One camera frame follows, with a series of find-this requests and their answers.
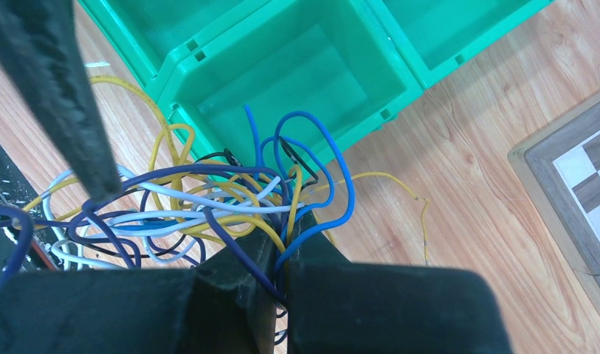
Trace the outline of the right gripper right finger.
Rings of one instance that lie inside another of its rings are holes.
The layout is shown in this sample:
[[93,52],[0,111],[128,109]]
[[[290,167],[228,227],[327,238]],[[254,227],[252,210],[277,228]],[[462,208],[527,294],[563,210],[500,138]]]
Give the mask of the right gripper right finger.
[[457,268],[358,263],[323,234],[289,259],[289,353],[511,353],[496,297]]

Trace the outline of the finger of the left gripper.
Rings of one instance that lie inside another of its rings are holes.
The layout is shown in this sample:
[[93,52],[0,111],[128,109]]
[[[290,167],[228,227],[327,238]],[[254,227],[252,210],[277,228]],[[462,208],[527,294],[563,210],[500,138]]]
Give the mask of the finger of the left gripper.
[[0,1],[0,65],[95,202],[122,190],[72,1]]

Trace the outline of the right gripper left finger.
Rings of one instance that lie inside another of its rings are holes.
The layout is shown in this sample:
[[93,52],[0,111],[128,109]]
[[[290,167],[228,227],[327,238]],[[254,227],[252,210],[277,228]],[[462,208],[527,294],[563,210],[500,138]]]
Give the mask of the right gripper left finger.
[[0,353],[272,353],[275,304],[229,250],[192,268],[36,271],[0,290]]

